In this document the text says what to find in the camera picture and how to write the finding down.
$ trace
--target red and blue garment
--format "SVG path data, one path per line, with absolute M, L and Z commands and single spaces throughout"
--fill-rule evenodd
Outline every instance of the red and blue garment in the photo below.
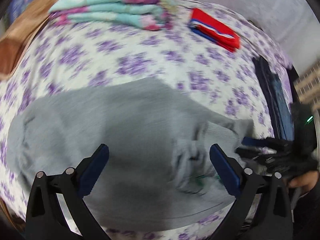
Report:
M 189 27 L 194 33 L 231 52 L 240 48 L 240 38 L 231 28 L 198 8 L 192 10 Z

